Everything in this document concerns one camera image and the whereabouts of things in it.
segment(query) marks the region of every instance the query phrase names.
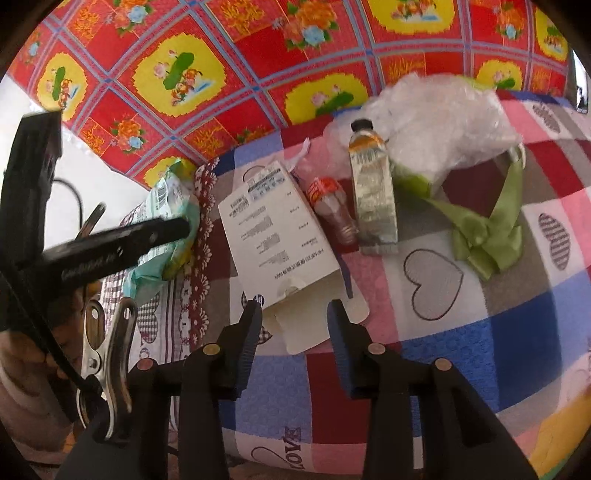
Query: black cable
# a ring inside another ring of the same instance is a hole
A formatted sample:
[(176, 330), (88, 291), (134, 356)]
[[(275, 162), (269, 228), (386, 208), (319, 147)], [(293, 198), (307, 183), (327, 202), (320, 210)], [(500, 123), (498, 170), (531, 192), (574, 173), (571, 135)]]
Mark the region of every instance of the black cable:
[(0, 247), (0, 274), (4, 277), (8, 287), (22, 311), (29, 318), (42, 346), (51, 354), (57, 366), (70, 378), (74, 385), (83, 393), (94, 393), (94, 389), (84, 381), (67, 359), (60, 345), (56, 342), (51, 329), (47, 324), (45, 315), (39, 305), (25, 286), (21, 274), (14, 264), (8, 259), (4, 249)]
[(76, 201), (78, 202), (78, 230), (81, 230), (82, 225), (84, 224), (84, 213), (82, 208), (82, 197), (80, 196), (80, 192), (76, 190), (76, 187), (74, 187), (74, 185), (72, 185), (71, 182), (65, 179), (55, 178), (53, 179), (53, 183), (59, 183), (63, 185), (74, 194), (74, 197), (76, 197)]

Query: teal plastic package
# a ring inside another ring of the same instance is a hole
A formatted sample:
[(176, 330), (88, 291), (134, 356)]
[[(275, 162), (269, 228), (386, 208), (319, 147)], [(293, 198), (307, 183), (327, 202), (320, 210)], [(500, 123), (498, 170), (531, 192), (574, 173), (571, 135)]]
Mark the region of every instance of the teal plastic package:
[(199, 200), (193, 194), (194, 172), (193, 166), (177, 160), (134, 213), (132, 223), (182, 216), (190, 224), (187, 238), (153, 248), (139, 259), (137, 267), (127, 272), (123, 294), (133, 298), (138, 306), (149, 302), (190, 259), (200, 215)]

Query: plaid bedspread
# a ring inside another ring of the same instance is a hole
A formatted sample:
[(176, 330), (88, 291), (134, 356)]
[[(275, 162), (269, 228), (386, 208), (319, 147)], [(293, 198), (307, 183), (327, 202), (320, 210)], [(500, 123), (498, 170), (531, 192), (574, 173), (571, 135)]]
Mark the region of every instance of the plaid bedspread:
[[(561, 100), (499, 95), (527, 145), (519, 219), (525, 252), (516, 266), (482, 283), (454, 261), (448, 221), (406, 197), (399, 198), (397, 256), (340, 253), (369, 303), (364, 325), (374, 341), (422, 362), (449, 358), (539, 476), (552, 478), (591, 425), (591, 120)], [(193, 258), (142, 307), (132, 364), (140, 356), (183, 358), (239, 317), (245, 296), (217, 206), (254, 171), (291, 157), (306, 137), (321, 136), (329, 121), (284, 129), (199, 168), (202, 218)], [(321, 138), (310, 155), (327, 158)], [(507, 168), (496, 160), (453, 171), (439, 198), (488, 216)], [(118, 274), (105, 283), (108, 317), (121, 281)], [(418, 408), (414, 412), (420, 467)], [(312, 472), (362, 470), (369, 403), (345, 397), (328, 342), (291, 356), (280, 336), (262, 330), (248, 389), (235, 404), (222, 402), (220, 414), (226, 450), (235, 456)], [(173, 428), (177, 415), (174, 404)], [(296, 455), (286, 455), (285, 438), (299, 445)]]

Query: red label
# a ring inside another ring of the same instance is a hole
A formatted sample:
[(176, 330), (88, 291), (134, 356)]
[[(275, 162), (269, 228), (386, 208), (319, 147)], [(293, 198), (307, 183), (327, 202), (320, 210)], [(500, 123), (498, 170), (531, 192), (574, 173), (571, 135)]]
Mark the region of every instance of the red label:
[(340, 190), (339, 182), (330, 177), (324, 177), (322, 179), (314, 179), (314, 182), (308, 187), (308, 200), (314, 208), (316, 202), (323, 196), (329, 193), (338, 192)]

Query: white wall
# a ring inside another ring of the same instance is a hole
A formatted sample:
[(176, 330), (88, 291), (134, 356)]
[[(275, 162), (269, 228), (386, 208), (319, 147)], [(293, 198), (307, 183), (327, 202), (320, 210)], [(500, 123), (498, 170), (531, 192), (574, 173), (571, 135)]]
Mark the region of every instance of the white wall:
[[(11, 79), (4, 77), (0, 83), (0, 186), (1, 175), (8, 164), (12, 141), (23, 115), (32, 104)], [(82, 196), (84, 220), (99, 202), (107, 205), (103, 218), (95, 231), (113, 228), (139, 203), (148, 192), (139, 184), (120, 175), (103, 163), (81, 140), (69, 131), (63, 131), (63, 156), (56, 165), (56, 177), (69, 180)], [(55, 184), (47, 203), (45, 243), (46, 248), (73, 239), (78, 231), (78, 205), (66, 187)]]

